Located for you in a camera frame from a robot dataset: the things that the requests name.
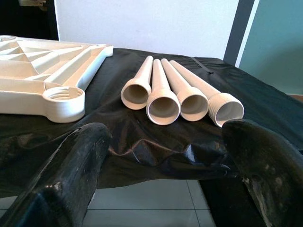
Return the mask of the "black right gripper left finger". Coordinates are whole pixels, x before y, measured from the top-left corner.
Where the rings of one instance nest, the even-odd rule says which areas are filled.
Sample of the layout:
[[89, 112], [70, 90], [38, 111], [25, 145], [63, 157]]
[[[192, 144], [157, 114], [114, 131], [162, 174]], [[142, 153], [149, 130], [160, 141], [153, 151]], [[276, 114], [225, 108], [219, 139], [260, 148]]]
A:
[[99, 122], [71, 132], [0, 218], [2, 227], [80, 227], [111, 135]]

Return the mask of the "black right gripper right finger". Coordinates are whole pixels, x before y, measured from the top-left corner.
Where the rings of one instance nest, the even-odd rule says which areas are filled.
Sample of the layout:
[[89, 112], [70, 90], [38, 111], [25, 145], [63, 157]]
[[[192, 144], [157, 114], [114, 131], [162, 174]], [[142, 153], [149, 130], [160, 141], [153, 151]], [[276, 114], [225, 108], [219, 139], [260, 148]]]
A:
[[303, 225], [303, 155], [255, 122], [223, 124], [223, 141], [266, 226]]

